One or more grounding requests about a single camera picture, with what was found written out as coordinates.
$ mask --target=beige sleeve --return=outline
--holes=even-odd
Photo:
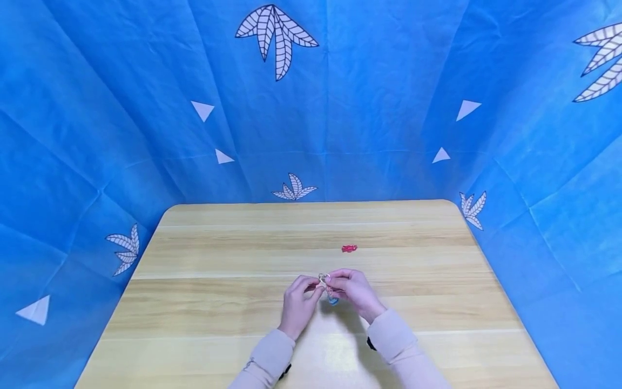
[[[417,337],[397,312],[389,309],[368,329],[371,343],[397,375],[404,389],[449,389],[451,386],[417,345]]]
[[[271,389],[292,359],[296,343],[275,329],[259,341],[229,389]]]

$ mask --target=sleeve cuff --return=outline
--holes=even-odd
[[[411,328],[392,309],[388,309],[371,323],[367,335],[385,361],[392,360],[408,346],[417,343],[417,337]]]
[[[294,342],[289,336],[274,329],[259,341],[251,353],[251,361],[265,370],[270,376],[279,378],[287,369],[294,354]]]

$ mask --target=blue fabric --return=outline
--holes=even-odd
[[[73,386],[170,206],[288,196],[455,202],[560,387],[622,387],[622,28],[589,35],[621,22],[607,0],[5,2],[0,387]]]

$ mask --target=hand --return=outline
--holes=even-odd
[[[317,302],[324,292],[323,286],[316,288],[319,283],[320,280],[315,277],[298,276],[285,291],[279,330],[283,331],[294,342],[311,320]],[[313,290],[315,291],[311,296],[308,298],[304,296],[305,292]]]
[[[351,302],[358,314],[370,325],[387,310],[362,272],[339,269],[328,275],[326,285],[333,288],[333,296]]]

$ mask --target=red toy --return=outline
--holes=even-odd
[[[341,252],[342,253],[351,253],[352,251],[356,251],[356,249],[358,248],[357,245],[345,245],[341,247]]]

